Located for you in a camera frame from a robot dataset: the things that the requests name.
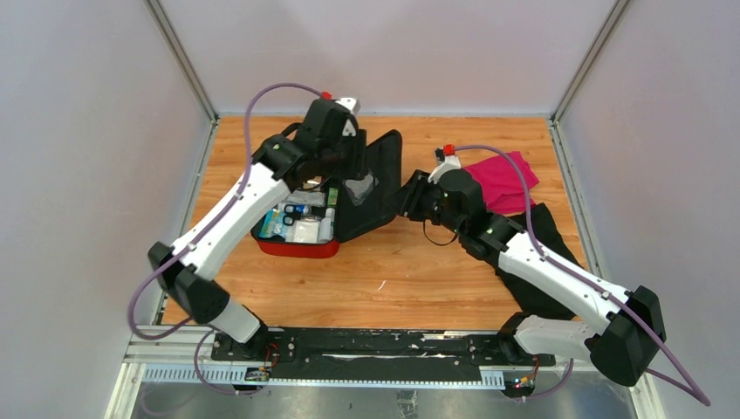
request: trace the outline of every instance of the wooden tabletop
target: wooden tabletop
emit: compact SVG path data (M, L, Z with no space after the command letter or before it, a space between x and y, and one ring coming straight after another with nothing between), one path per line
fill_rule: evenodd
M252 147L279 133L296 117L251 122ZM489 144L521 151L540 180L532 198L550 208L565 243L582 265L585 258L545 120L537 118L360 117L368 142L390 129L403 136L401 183L417 168L435 167L434 149L444 144ZM461 152L463 165L492 154ZM236 182L245 162L243 119L224 118L209 159L191 225ZM436 241L452 236L429 226ZM328 259L263 254L251 237L235 248L216 281L270 326L498 329L518 305L493 268L468 256L459 244L438 247L421 224L397 217L389 225L344 243ZM163 323L185 317L175 302Z

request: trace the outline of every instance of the pink cloth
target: pink cloth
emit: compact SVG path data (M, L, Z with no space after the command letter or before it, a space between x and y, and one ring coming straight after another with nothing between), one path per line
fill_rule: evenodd
M507 153L522 171L527 181L527 188L532 189L539 183L539 179L530 169L518 151ZM499 214L524 212L524 192L517 172L500 155L491 157L465 168L483 188L483 199L489 211Z

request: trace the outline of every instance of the red case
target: red case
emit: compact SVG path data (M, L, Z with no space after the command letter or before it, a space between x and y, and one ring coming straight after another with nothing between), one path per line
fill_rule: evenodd
M379 183L360 206L353 205L340 182L328 182L326 185L327 188L339 189L332 241L324 244L301 244L286 243L281 237L261 238L259 232L263 218L251 231L260 250L268 255L289 258L331 258L339 251L340 243L393 221L395 211L383 203L401 187L401 134L391 130L367 146L366 161Z

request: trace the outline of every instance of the black case lid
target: black case lid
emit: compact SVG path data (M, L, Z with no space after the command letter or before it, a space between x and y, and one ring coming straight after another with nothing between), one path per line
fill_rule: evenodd
M334 238L344 243L378 229L396 216L388 198L401 188L401 133L391 130L367 146L367 168L377 179L370 195L360 205L353 203L344 184L339 185L334 216Z

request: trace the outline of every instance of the white wall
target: white wall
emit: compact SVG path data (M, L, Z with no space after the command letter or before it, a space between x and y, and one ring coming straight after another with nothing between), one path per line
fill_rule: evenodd
M363 113L554 111L613 0L163 0L221 112L298 81ZM265 97L299 112L305 97Z
M563 123L606 274L658 293L714 403L661 384L669 418L740 409L738 17L734 0L635 1Z
M0 2L1 417L102 417L207 131L142 1Z

